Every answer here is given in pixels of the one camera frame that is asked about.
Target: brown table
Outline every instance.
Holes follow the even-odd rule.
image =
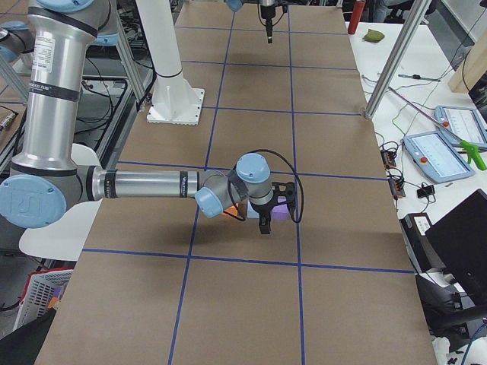
[[[304,219],[262,236],[190,199],[105,199],[37,364],[435,363],[340,10],[291,6],[268,45],[256,5],[190,2],[177,36],[201,121],[140,113],[118,167],[271,148],[297,165]]]

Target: white pole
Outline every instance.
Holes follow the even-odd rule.
[[[203,89],[192,89],[184,79],[173,17],[168,0],[136,0],[158,78],[147,120],[198,124]]]

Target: blue-framed tablet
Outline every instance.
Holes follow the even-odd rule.
[[[487,148],[487,132],[477,109],[439,105],[434,110],[434,117],[464,141]],[[448,133],[441,129],[440,132],[453,146],[460,146],[459,141]]]
[[[433,183],[465,179],[475,173],[440,132],[406,136],[404,147]]]

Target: blue cable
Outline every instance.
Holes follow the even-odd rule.
[[[466,347],[465,354],[463,355],[462,363],[461,365],[465,365],[466,357],[469,354],[470,346],[472,346],[472,343],[476,340],[476,336],[485,328],[487,327],[487,322],[481,325],[473,334],[472,338],[470,339],[469,345]]]

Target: green handle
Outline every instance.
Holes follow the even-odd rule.
[[[480,156],[479,152],[479,147],[475,146],[474,144],[471,144],[467,141],[461,141],[460,145],[463,147],[463,149],[466,151],[466,155],[468,156],[468,163],[475,162],[475,165],[477,168],[481,171],[487,170],[487,166],[485,165],[484,160]]]

